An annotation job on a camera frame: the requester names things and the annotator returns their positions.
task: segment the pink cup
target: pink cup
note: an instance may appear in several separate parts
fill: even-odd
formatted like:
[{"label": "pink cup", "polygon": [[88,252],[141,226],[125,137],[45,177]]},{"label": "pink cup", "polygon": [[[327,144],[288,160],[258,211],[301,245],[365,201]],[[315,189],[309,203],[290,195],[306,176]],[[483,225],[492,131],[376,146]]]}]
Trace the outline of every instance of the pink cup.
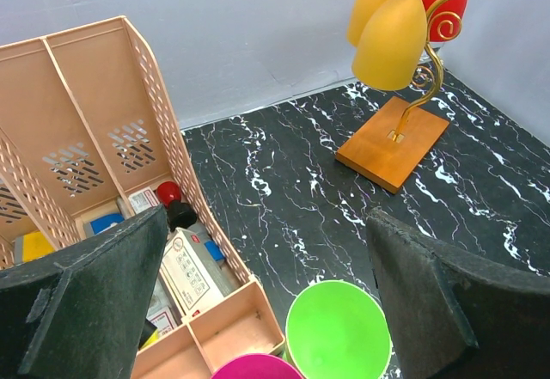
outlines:
[{"label": "pink cup", "polygon": [[283,359],[254,353],[240,356],[222,366],[212,379],[303,379]]}]

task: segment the gray wall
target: gray wall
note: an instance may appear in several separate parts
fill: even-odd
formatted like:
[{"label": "gray wall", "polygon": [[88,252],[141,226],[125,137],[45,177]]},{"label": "gray wall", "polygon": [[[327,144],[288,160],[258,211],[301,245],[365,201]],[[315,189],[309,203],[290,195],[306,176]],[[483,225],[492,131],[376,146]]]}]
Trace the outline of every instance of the gray wall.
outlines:
[{"label": "gray wall", "polygon": [[127,15],[152,45],[182,126],[351,77],[353,0],[0,0],[0,44]]},{"label": "gray wall", "polygon": [[468,0],[445,66],[550,145],[550,0]]}]

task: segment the marble countertop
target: marble countertop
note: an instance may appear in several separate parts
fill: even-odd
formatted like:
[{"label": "marble countertop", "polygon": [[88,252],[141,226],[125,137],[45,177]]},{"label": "marble countertop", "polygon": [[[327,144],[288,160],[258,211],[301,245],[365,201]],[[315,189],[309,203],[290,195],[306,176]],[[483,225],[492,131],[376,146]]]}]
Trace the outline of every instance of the marble countertop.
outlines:
[{"label": "marble countertop", "polygon": [[[451,125],[393,196],[334,160],[390,96],[354,83],[185,132],[210,206],[281,326],[294,297],[320,280],[376,295],[364,218],[377,206],[427,235],[550,276],[550,149],[447,73],[424,108]],[[387,377],[401,377],[395,358]]]}]

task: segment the green cup rim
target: green cup rim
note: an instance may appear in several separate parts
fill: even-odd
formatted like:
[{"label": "green cup rim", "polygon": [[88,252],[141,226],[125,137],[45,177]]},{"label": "green cup rim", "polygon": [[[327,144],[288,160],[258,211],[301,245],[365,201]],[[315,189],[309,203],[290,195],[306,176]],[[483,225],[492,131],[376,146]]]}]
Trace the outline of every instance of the green cup rim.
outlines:
[{"label": "green cup rim", "polygon": [[[364,295],[366,295],[375,305],[376,305],[376,308],[378,309],[378,311],[381,313],[382,315],[382,318],[384,320],[386,320],[386,314],[384,313],[382,307],[380,306],[380,304],[378,304],[378,302],[375,300],[375,298],[370,294],[368,293],[367,291],[361,289],[359,286],[356,286],[354,285],[353,283],[350,283],[350,282],[346,282],[345,280],[338,280],[338,279],[330,279],[330,280],[322,280],[318,283],[313,283],[313,284],[310,284],[308,287],[306,287],[304,290],[302,290],[298,296],[295,297],[295,299],[292,301],[292,304],[290,306],[290,309],[289,309],[289,313],[286,315],[286,321],[284,323],[284,332],[286,333],[286,351],[289,353],[289,356],[290,356],[290,359],[289,359],[289,362],[290,364],[293,364],[294,366],[296,366],[296,368],[300,371],[300,373],[302,375],[305,376],[305,374],[303,373],[302,369],[300,368],[300,366],[298,366],[298,363],[297,361],[294,359],[294,355],[292,354],[292,349],[290,348],[290,341],[289,341],[289,338],[288,338],[288,334],[289,334],[289,318],[290,318],[290,314],[292,313],[292,309],[294,308],[294,305],[296,304],[296,302],[298,301],[298,299],[300,298],[301,295],[303,295],[307,290],[315,287],[316,285],[318,284],[331,284],[331,283],[335,283],[335,284],[347,284],[348,286],[351,286],[352,288],[354,289],[357,289],[359,290],[361,293],[363,293]],[[388,360],[386,361],[386,366],[384,367],[384,369],[382,370],[382,373],[380,374],[380,376],[378,376],[379,378],[382,377],[384,375],[384,373],[386,373],[386,371],[388,370],[388,366],[389,366],[389,361],[391,360],[392,358],[392,348],[394,347],[393,345],[393,342],[392,342],[392,336],[391,336],[391,333],[389,333],[389,348],[388,348]]]}]

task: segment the plastic cup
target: plastic cup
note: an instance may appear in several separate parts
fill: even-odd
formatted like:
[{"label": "plastic cup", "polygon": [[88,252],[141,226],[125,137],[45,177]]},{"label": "plastic cup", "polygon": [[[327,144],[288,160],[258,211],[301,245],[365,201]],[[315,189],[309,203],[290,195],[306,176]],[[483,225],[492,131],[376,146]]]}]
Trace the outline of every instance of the plastic cup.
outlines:
[{"label": "plastic cup", "polygon": [[212,379],[303,379],[283,359],[260,353],[244,355],[222,366]]},{"label": "plastic cup", "polygon": [[313,284],[290,307],[285,359],[308,379],[377,379],[391,348],[382,309],[353,284]]}]

